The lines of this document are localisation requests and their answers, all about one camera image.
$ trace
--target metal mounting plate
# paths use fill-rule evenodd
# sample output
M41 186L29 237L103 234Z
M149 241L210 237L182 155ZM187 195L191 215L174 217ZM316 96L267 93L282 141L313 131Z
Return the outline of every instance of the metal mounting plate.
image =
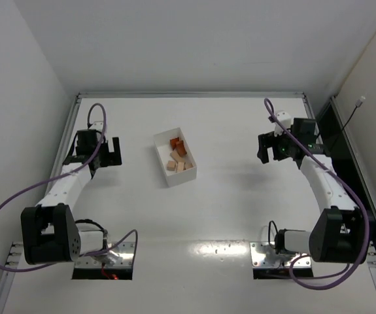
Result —
M293 260L300 256L276 254L267 241L250 242L252 265L255 270L282 270L290 267ZM305 257L296 262L294 269L311 269L310 257Z
M128 270L132 268L134 258L135 242L123 242L108 253L108 262L105 263L106 270ZM75 262L75 269L97 269L101 268L101 262L90 256L82 256Z

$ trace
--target black bracket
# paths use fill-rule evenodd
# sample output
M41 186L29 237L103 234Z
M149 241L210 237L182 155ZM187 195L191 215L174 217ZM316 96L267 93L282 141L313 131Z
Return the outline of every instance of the black bracket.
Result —
M98 130L79 130L76 133L77 146L76 155L73 156L74 142L71 146L63 165L72 163L83 164L94 153L99 141L103 141L99 148L97 156L89 163L90 173L92 177L100 167L120 166L122 165L120 139L119 137L112 138L114 152L109 151L109 144L105 139L99 138Z
M312 154L326 154L324 146L317 144L317 136L314 134L316 128L316 120L306 118L295 118L291 126L291 134L305 145ZM281 161L291 157L297 163L298 168L301 167L305 153L298 147L287 134L275 136L274 132L260 134L258 136L259 151L258 158L263 164L269 162L267 150L272 148L273 159Z
M368 212L368 218L370 225L375 223L372 213ZM343 225L347 232L341 231ZM315 262L354 263L363 239L364 220L359 208L353 211L337 207L325 209L310 235L311 257Z
M20 219L28 264L71 262L79 257L80 236L68 205L27 207ZM54 233L43 234L49 224Z

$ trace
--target black cable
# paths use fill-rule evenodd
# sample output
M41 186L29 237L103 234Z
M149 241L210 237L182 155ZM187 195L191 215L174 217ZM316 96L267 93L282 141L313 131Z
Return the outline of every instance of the black cable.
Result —
M334 140L334 142L332 144L332 147L330 148L330 151L333 150L333 148L334 148L335 144L337 143L337 140L339 139L339 137L342 134L343 130L346 128L347 124L350 122L351 118L353 117L353 115L355 114L357 108L359 108L359 107L360 106L355 106L355 108L353 109L352 113L349 116L349 119L347 119L346 123L342 126L340 132L337 134L336 139Z
M275 250L275 246L272 246L272 244L271 244L271 226L272 226L272 224L275 227L275 231L276 231L275 236L278 234L278 227L277 227L277 224L275 224L275 221L273 221L273 220L269 221L269 226L267 227L267 242L269 243L269 246L272 249Z
M105 231L105 228L102 227L100 224L98 224L96 221L93 221L92 219L79 219L75 221L76 224L93 224L94 226L97 226L102 232Z

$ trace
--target beige block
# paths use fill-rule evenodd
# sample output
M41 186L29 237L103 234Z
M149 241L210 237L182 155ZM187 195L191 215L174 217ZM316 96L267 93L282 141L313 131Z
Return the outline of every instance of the beige block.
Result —
M176 172L177 172L177 173L182 172L183 169L184 169L184 166L185 166L185 163L184 163L184 162L178 162L178 163L177 163L177 169L176 169Z
M174 150L173 152L170 153L170 156L171 156L174 160L176 160L177 162L185 162L185 161L183 160L183 158L180 157L179 154L177 153L177 151L175 151L175 150Z
M170 171L174 171L176 170L176 162L172 161L172 160L169 160L167 162L167 166L166 166L167 170L170 170Z

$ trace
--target wooden block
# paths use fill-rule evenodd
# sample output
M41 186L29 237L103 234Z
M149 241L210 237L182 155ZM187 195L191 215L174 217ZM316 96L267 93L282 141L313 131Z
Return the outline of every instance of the wooden block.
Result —
M177 151L175 151L175 150L174 150L173 152L170 153L170 156L171 156L174 160L176 160L177 162L185 162L185 161L183 160L183 158L180 157L179 154L177 153Z
M172 149L175 149L176 143L179 142L179 138L176 137L175 139L170 140L170 146L172 146Z
M184 166L185 166L185 163L184 163L184 162L178 162L178 163L177 163L177 169L176 169L176 172L177 172L177 173L182 172Z
M167 170L170 170L170 171L174 171L176 170L176 162L172 161L172 160L169 160L167 162L167 166L166 166Z
M185 156L186 155L186 149L185 146L183 145L183 141L179 141L176 143L176 150L179 156Z

